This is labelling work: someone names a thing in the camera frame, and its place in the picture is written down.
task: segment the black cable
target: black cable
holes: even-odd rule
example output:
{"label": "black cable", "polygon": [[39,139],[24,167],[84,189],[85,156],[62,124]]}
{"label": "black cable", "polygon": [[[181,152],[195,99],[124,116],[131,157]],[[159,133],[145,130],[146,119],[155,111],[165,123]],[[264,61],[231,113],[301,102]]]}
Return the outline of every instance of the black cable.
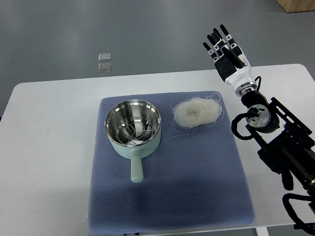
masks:
{"label": "black cable", "polygon": [[260,89],[260,83],[261,83],[261,76],[257,76],[257,78],[255,79],[255,82],[257,81],[257,80],[259,80],[258,81],[258,85],[257,85],[257,91],[259,91],[259,89]]}
{"label": "black cable", "polygon": [[255,113],[242,113],[239,114],[233,121],[231,124],[231,129],[232,129],[232,133],[239,139],[241,140],[250,140],[253,138],[252,135],[249,136],[242,136],[238,131],[237,131],[237,124],[238,122],[240,122],[243,118],[253,118],[253,117],[258,117],[258,114]]}
{"label": "black cable", "polygon": [[308,224],[305,224],[295,213],[291,203],[290,203],[290,199],[296,199],[296,200],[301,200],[301,201],[315,201],[315,197],[312,196],[302,196],[302,195],[298,195],[298,194],[293,194],[293,193],[287,193],[284,194],[284,196],[282,197],[282,202],[284,205],[284,208],[286,210],[286,212],[288,213],[288,215],[291,217],[291,219],[296,223],[296,225],[301,228],[302,230],[304,230],[305,232],[307,232],[308,234],[311,235],[315,235],[315,229],[313,227],[311,227]]}

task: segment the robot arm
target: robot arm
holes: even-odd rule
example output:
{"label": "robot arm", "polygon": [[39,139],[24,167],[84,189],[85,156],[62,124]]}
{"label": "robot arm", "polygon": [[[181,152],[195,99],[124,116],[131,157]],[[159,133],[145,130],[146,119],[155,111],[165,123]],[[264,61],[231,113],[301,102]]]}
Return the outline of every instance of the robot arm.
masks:
{"label": "robot arm", "polygon": [[[274,97],[272,102],[259,92],[261,78],[251,77],[251,66],[242,49],[236,45],[232,36],[223,25],[220,25],[227,43],[217,29],[207,35],[213,49],[206,43],[206,48],[215,63],[215,67],[224,82],[232,85],[236,95],[241,97],[247,112],[239,114],[232,121],[233,134],[242,140],[254,138],[261,149],[257,152],[260,159],[273,171],[282,175],[283,186],[293,190],[292,174],[300,181],[309,196],[285,194],[283,205],[289,216],[296,223],[297,229],[303,229],[315,235],[315,224],[305,224],[294,212],[290,199],[310,201],[310,208],[315,213],[315,153],[311,147],[315,145],[309,137],[312,133],[296,116]],[[238,122],[246,118],[249,136],[242,136],[237,131]],[[279,128],[279,118],[286,124],[284,131],[270,143],[266,143],[258,133],[271,133]]]}

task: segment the saucepan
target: saucepan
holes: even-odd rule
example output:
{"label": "saucepan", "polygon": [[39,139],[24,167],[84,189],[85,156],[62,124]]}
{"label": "saucepan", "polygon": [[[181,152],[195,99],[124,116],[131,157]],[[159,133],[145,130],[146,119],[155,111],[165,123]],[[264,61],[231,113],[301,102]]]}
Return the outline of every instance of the saucepan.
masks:
{"label": "saucepan", "polygon": [[139,99],[119,103],[107,114],[105,129],[114,150],[131,160],[131,181],[141,182],[141,159],[152,154],[161,140],[161,117],[157,108]]}

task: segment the blue cushion pad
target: blue cushion pad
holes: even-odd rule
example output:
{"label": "blue cushion pad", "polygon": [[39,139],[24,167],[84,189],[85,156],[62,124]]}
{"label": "blue cushion pad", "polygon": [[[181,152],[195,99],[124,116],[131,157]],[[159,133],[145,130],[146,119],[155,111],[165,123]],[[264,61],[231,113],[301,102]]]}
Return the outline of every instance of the blue cushion pad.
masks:
{"label": "blue cushion pad", "polygon": [[[91,234],[250,224],[254,220],[246,177],[222,99],[224,116],[220,122],[170,139],[182,134],[174,129],[170,105],[213,93],[144,94],[102,100],[89,203]],[[151,102],[161,115],[161,142],[153,154],[142,159],[141,183],[131,182],[130,160],[114,151],[104,129],[111,108],[129,99]]]}

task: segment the white table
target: white table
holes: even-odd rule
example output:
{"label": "white table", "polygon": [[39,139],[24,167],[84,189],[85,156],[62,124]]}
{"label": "white table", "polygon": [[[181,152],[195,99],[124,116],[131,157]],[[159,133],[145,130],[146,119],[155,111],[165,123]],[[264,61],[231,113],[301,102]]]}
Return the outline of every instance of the white table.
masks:
{"label": "white table", "polygon": [[[276,97],[315,131],[315,83],[302,65],[252,68],[260,91]],[[105,97],[217,90],[230,120],[246,111],[215,70],[19,84],[0,122],[0,235],[87,236],[90,178],[100,101]],[[247,134],[244,127],[240,133]],[[272,140],[279,132],[263,136]],[[236,139],[256,218],[251,225],[202,227],[149,234],[292,224],[283,205],[281,176],[259,159],[258,144]],[[295,181],[294,193],[306,192]],[[298,214],[315,221],[306,203]]]}

